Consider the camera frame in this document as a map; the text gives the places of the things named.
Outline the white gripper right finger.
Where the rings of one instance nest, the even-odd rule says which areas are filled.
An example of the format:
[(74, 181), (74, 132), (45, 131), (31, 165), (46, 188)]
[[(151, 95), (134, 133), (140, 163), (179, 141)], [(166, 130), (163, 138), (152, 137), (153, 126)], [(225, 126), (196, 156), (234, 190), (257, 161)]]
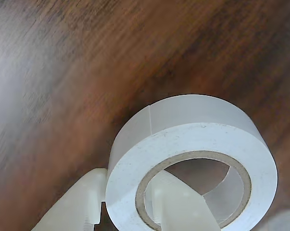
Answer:
[(204, 197), (167, 171), (149, 182), (144, 197), (149, 217), (163, 231), (218, 231)]

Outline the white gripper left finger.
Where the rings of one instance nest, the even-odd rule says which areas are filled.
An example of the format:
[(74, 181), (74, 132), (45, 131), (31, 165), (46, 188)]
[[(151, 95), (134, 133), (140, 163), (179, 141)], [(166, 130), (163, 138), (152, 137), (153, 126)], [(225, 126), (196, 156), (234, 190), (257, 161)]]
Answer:
[(34, 231), (93, 231), (101, 221), (107, 169), (95, 168), (81, 177), (42, 217)]

